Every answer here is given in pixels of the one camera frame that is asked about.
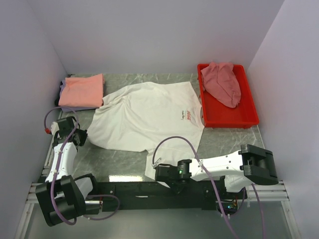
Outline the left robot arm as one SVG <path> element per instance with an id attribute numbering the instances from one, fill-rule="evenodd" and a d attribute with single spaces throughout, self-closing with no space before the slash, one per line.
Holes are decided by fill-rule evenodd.
<path id="1" fill-rule="evenodd" d="M 87 138 L 87 131 L 80 128 L 76 118 L 57 120 L 52 124 L 50 133 L 54 135 L 54 159 L 44 183 L 36 186 L 35 194 L 46 223 L 52 227 L 76 220 L 86 214 L 87 208 L 95 212 L 98 207 L 86 204 L 85 199 L 96 199 L 100 188 L 92 174 L 72 177 L 78 148 Z"/>

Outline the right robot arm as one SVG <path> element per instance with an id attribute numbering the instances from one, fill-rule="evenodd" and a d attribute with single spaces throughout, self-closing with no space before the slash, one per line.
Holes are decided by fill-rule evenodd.
<path id="1" fill-rule="evenodd" d="M 223 178 L 219 194 L 225 199 L 253 183 L 263 186 L 279 183 L 273 153 L 250 144 L 241 145 L 240 150 L 228 155 L 201 160 L 183 159 L 176 166 L 160 163 L 158 159 L 153 168 L 156 170 L 155 180 L 166 183 L 177 193 L 188 182 Z"/>

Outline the white Coca-Cola t-shirt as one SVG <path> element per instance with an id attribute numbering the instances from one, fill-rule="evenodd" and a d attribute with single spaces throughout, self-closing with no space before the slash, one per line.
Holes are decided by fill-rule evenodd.
<path id="1" fill-rule="evenodd" d="M 125 86 L 103 98 L 88 127 L 89 141 L 101 148 L 147 151 L 145 175 L 155 179 L 153 164 L 176 166 L 193 158 L 204 125 L 201 103 L 191 82 Z"/>

